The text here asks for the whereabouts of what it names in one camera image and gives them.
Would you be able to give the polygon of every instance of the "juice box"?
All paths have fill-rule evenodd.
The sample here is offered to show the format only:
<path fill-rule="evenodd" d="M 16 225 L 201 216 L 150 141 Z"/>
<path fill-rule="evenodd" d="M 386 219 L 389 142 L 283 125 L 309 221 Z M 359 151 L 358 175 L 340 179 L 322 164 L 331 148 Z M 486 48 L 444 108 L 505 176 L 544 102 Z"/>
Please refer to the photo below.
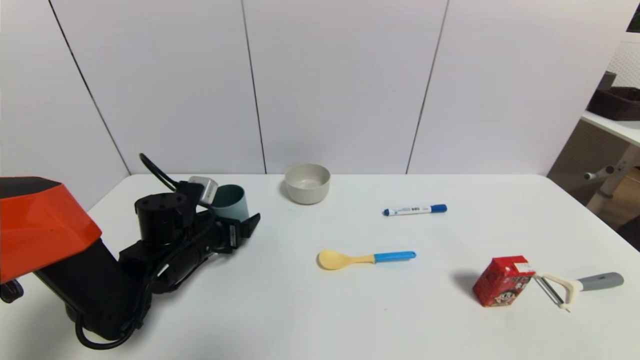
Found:
<path fill-rule="evenodd" d="M 508 306 L 536 275 L 524 256 L 493 258 L 474 285 L 482 306 Z"/>

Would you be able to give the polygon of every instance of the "bowl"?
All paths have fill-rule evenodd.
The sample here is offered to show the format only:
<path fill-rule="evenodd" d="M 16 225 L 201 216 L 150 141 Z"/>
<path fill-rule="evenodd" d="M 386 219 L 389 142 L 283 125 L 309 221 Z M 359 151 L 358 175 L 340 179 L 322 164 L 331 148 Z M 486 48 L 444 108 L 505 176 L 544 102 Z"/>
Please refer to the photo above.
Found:
<path fill-rule="evenodd" d="M 318 164 L 297 164 L 287 170 L 284 181 L 287 193 L 298 204 L 311 205 L 321 202 L 329 193 L 331 174 Z"/>

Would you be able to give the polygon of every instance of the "marker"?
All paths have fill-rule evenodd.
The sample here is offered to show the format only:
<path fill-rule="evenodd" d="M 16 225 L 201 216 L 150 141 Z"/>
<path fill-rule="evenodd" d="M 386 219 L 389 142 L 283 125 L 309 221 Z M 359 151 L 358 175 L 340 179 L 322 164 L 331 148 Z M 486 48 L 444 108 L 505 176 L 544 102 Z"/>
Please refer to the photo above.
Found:
<path fill-rule="evenodd" d="M 383 214 L 386 217 L 394 217 L 396 215 L 444 213 L 445 211 L 447 211 L 447 206 L 445 204 L 439 204 L 431 206 L 412 206 L 410 208 L 401 209 L 385 209 Z"/>

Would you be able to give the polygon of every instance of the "vegetable peeler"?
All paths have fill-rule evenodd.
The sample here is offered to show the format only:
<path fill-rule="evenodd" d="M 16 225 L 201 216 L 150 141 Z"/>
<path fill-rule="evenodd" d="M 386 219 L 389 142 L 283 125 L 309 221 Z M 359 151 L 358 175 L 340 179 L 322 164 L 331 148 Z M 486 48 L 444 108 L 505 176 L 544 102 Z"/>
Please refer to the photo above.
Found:
<path fill-rule="evenodd" d="M 577 280 L 563 279 L 562 277 L 553 274 L 538 272 L 535 278 L 536 280 L 540 280 L 538 281 L 538 284 L 545 288 L 547 294 L 555 298 L 554 302 L 556 303 L 556 305 L 561 309 L 567 310 L 568 312 L 571 312 L 571 308 L 575 303 L 575 299 L 578 296 L 579 291 L 609 289 L 615 286 L 620 286 L 625 282 L 625 279 L 622 277 L 622 275 L 618 274 L 617 272 L 607 272 L 606 274 L 583 277 Z M 560 295 L 556 293 L 547 279 L 564 286 L 564 288 L 566 289 L 565 300 L 563 300 Z"/>

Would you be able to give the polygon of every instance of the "spoon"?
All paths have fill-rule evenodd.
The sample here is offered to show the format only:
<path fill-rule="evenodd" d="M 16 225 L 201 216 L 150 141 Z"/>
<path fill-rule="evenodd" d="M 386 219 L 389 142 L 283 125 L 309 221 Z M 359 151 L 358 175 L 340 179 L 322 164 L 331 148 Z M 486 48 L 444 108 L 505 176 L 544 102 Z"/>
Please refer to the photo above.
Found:
<path fill-rule="evenodd" d="M 338 270 L 355 263 L 381 263 L 383 261 L 409 260 L 415 258 L 413 251 L 386 252 L 367 256 L 347 256 L 333 250 L 323 250 L 318 254 L 318 264 L 325 270 Z"/>

